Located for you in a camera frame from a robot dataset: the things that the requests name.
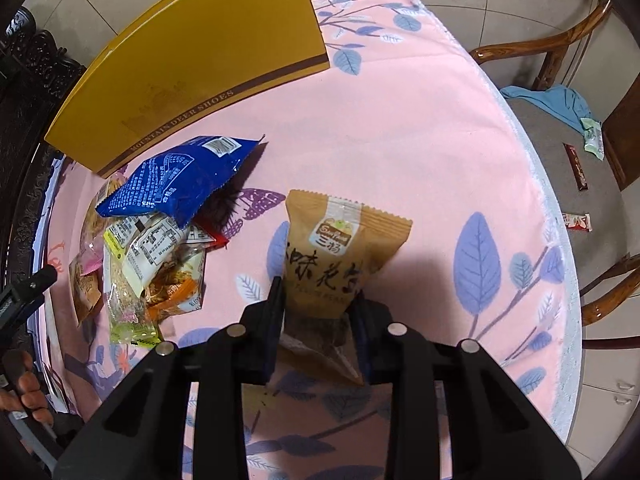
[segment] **gray chair cushion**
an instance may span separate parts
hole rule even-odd
[[[564,213],[589,213],[593,231],[569,231],[578,283],[584,287],[626,254],[622,195],[607,159],[583,149],[581,134],[524,99],[509,106],[529,135]],[[588,190],[578,191],[563,143],[575,146]]]

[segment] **candy bar wrapper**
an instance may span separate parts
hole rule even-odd
[[[98,285],[98,276],[96,272],[83,276],[80,272],[79,256],[76,256],[69,264],[69,280],[74,310],[78,318],[78,326],[80,326],[91,314],[102,295]]]
[[[591,229],[591,217],[589,213],[584,215],[574,215],[571,213],[562,213],[562,220],[567,229],[572,231],[587,231]]]
[[[407,240],[411,221],[349,200],[292,190],[280,344],[362,384],[345,311]]]
[[[587,186],[587,179],[584,176],[584,171],[582,170],[580,159],[578,158],[578,153],[575,151],[575,148],[570,144],[565,144],[564,149],[569,157],[571,169],[574,170],[575,183],[578,185],[578,191],[585,191],[589,189]]]

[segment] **human hand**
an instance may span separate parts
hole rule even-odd
[[[24,368],[27,370],[20,379],[18,379],[18,390],[22,394],[20,398],[15,397],[8,391],[0,388],[0,410],[8,412],[22,412],[24,406],[32,410],[31,415],[38,422],[53,425],[53,415],[47,409],[47,398],[40,390],[40,383],[33,374],[33,360],[27,352],[22,352],[22,360]]]

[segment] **red wrapper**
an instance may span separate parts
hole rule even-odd
[[[591,217],[589,213],[584,215],[562,213],[562,220],[564,220],[565,227],[571,231],[591,231]]]
[[[578,185],[578,191],[584,191],[589,189],[587,187],[587,179],[584,176],[584,171],[580,165],[580,159],[578,158],[578,152],[570,144],[565,144],[564,148],[566,154],[569,157],[569,163],[571,163],[571,169],[574,170],[575,183]]]
[[[213,224],[206,216],[198,213],[193,218],[193,223],[214,239],[213,242],[210,242],[207,245],[207,249],[219,249],[220,247],[226,247],[226,245],[229,243],[229,239],[217,229],[215,229],[213,227]]]

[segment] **round table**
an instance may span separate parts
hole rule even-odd
[[[579,377],[577,280],[558,202],[526,133],[419,0],[312,1],[330,70],[219,110],[126,168],[129,176],[199,135],[266,136],[220,199],[231,212],[230,243],[207,254],[203,308],[165,321],[164,337],[204,341],[265,298],[282,266],[290,189],[348,198],[414,221],[367,297],[431,340],[477,339],[566,438]],[[143,354],[109,344],[104,311],[78,328],[70,306],[66,270],[101,183],[79,164],[65,168],[48,241],[63,271],[50,294],[66,379],[85,418]],[[327,384],[279,363],[268,387],[244,390],[252,478],[378,478],[389,399],[386,387]],[[195,403],[194,389],[187,475]],[[440,418],[446,478],[444,409]]]

